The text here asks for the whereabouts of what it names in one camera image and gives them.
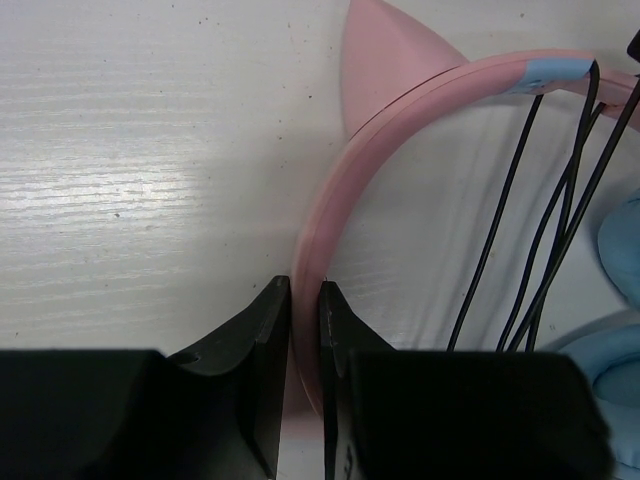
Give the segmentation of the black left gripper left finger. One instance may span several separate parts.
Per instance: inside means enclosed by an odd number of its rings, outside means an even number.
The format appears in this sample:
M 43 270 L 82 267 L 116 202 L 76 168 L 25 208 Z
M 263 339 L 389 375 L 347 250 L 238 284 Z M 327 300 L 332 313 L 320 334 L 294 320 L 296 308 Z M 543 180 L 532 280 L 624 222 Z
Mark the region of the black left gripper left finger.
M 192 345 L 5 350 L 5 479 L 273 479 L 284 400 L 290 282 Z

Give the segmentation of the pink blue cat-ear headphones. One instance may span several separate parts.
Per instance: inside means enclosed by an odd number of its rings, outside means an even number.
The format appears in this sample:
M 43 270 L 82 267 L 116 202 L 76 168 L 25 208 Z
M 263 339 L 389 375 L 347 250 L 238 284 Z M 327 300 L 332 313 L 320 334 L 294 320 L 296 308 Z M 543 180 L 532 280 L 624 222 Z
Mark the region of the pink blue cat-ear headphones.
M 476 101 L 507 93 L 541 96 L 565 90 L 595 95 L 599 102 L 578 140 L 586 140 L 597 117 L 622 120 L 632 86 L 639 79 L 616 71 L 596 73 L 595 58 L 582 51 L 522 51 L 470 62 L 446 40 L 385 1 L 351 1 L 342 42 L 343 120 L 350 140 L 332 167 L 301 231 L 294 255 L 293 344 L 299 375 L 312 407 L 323 417 L 318 301 L 340 237 L 360 196 L 381 166 L 407 140 L 434 121 Z M 517 350 L 527 336 L 535 344 L 542 301 L 522 318 L 520 313 L 530 270 L 542 235 L 560 195 L 569 188 L 578 160 L 570 160 L 553 191 L 536 230 L 517 297 L 497 343 L 497 352 Z M 611 210 L 598 233 L 603 268 L 620 293 L 639 309 L 639 190 Z M 602 330 L 566 344 L 591 380 L 639 361 L 639 323 Z M 639 407 L 599 400 L 613 433 L 614 478 L 639 479 Z

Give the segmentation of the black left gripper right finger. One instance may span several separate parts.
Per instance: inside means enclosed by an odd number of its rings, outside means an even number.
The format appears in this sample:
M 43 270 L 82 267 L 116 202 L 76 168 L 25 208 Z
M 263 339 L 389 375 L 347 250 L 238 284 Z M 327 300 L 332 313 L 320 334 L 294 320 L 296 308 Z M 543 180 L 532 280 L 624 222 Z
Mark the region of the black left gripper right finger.
M 339 286 L 319 301 L 329 479 L 609 479 L 609 429 L 555 353 L 397 350 Z

